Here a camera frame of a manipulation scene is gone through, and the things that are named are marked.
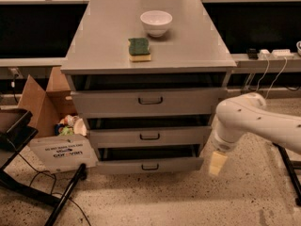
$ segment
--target white robotic arm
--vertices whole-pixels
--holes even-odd
[[[229,152],[240,137],[250,132],[301,154],[301,118],[265,111],[266,102],[258,93],[222,101],[216,108],[218,123],[214,146]]]

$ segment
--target drawer handle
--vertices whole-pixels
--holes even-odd
[[[158,105],[163,102],[163,97],[161,96],[160,98],[157,99],[143,99],[143,98],[138,98],[138,102],[141,105]]]
[[[140,139],[141,140],[156,140],[156,139],[160,139],[160,133],[158,133],[156,136],[143,136],[142,134],[140,134]]]
[[[158,170],[159,169],[159,164],[155,166],[144,166],[143,164],[141,165],[141,169],[143,170]]]

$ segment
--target speckled floor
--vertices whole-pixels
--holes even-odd
[[[269,100],[271,111],[301,116],[301,99]],[[301,207],[277,148],[252,134],[240,145],[218,177],[208,175],[213,151],[202,152],[201,170],[181,173],[99,175],[88,169],[72,193],[93,226],[100,225],[301,225]],[[29,148],[22,155],[38,170],[44,167]],[[6,169],[29,184],[36,172],[17,157]],[[63,192],[73,176],[59,173],[55,192]],[[33,187],[49,192],[53,180],[39,176]],[[44,225],[51,208],[0,187],[0,225]],[[80,210],[67,202],[55,225],[87,225]]]

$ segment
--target drawer front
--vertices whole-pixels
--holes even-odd
[[[181,128],[145,128],[133,130],[93,130],[88,134],[94,148],[121,148],[159,145],[204,145],[211,126]]]
[[[222,88],[71,93],[84,118],[212,114],[225,95]]]
[[[129,174],[199,170],[201,157],[98,162],[100,174]]]

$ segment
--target white cable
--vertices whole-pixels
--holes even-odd
[[[267,66],[266,66],[266,69],[265,69],[265,72],[263,74],[263,76],[259,79],[258,83],[257,83],[257,88],[256,88],[256,92],[260,89],[260,82],[262,81],[262,79],[265,77],[267,71],[269,70],[269,67],[270,67],[270,60],[267,58],[267,56],[265,54],[263,54],[264,58],[266,59],[267,61]]]
[[[284,65],[283,65],[283,68],[282,68],[281,71],[277,74],[277,76],[276,76],[275,80],[272,82],[272,84],[271,84],[269,90],[267,90],[265,99],[267,99],[267,97],[268,97],[268,95],[269,95],[269,92],[270,92],[272,86],[273,86],[274,83],[277,81],[277,79],[278,79],[278,77],[281,75],[281,73],[284,71],[284,69],[285,69],[285,67],[286,67],[286,65],[287,65],[287,63],[288,63],[288,59],[287,59],[286,57],[284,57],[284,59],[285,59],[285,63],[284,63]]]

